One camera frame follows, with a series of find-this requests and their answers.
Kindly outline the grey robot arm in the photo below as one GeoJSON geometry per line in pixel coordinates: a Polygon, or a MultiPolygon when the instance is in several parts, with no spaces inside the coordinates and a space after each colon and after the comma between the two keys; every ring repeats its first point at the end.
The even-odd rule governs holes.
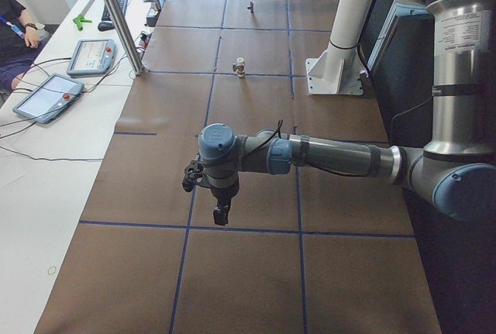
{"type": "Polygon", "coordinates": [[[199,134],[199,156],[184,171],[183,188],[208,188],[215,223],[225,225],[239,173],[286,174],[313,167],[350,177],[384,177],[430,202],[439,212],[469,221],[495,213],[495,0],[395,0],[399,15],[432,15],[432,138],[422,148],[381,148],[315,137],[316,122],[366,129],[361,112],[360,34],[372,0],[339,0],[327,49],[306,61],[314,98],[298,133],[263,129],[240,135],[222,123],[199,134]]]}

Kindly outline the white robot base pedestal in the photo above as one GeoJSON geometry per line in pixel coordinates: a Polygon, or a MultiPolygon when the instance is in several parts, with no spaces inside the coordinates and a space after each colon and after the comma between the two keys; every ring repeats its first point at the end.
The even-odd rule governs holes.
{"type": "Polygon", "coordinates": [[[329,45],[305,61],[308,92],[313,95],[362,95],[360,35],[373,0],[339,0],[329,45]]]}

